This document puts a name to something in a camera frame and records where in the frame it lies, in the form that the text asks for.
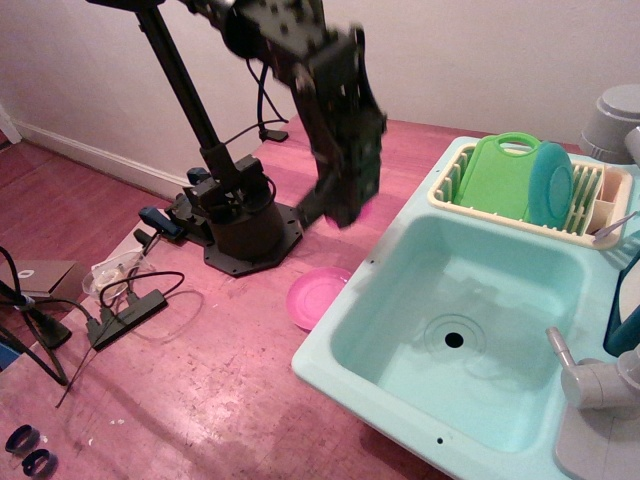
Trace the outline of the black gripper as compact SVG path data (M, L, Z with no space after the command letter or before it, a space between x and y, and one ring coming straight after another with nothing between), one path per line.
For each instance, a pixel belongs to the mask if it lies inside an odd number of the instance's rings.
M293 97L316 161L316 185L296 206L307 230L323 216L348 226L379 191L386 115L373 97L366 70L322 92L297 65Z

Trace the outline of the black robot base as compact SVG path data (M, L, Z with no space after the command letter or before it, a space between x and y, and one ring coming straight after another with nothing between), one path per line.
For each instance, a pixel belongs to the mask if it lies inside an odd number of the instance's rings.
M190 185L165 212L183 238L203 247L205 264L242 277L277 267L302 230L294 209L275 200L275 183L257 158L248 155L236 167L240 184L230 192L205 169L190 169Z

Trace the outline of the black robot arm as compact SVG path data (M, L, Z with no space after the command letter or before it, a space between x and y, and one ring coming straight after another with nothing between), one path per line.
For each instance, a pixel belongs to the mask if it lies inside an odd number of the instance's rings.
M167 30L156 1L110 1L132 12L198 139L211 181L190 203L213 223L262 210L272 199L263 174L244 173L218 139ZM365 66L364 32L326 25L319 1L188 1L187 9L219 30L236 56L258 59L288 86L316 161L318 180L295 208L307 228L319 217L354 223L379 190L386 117Z

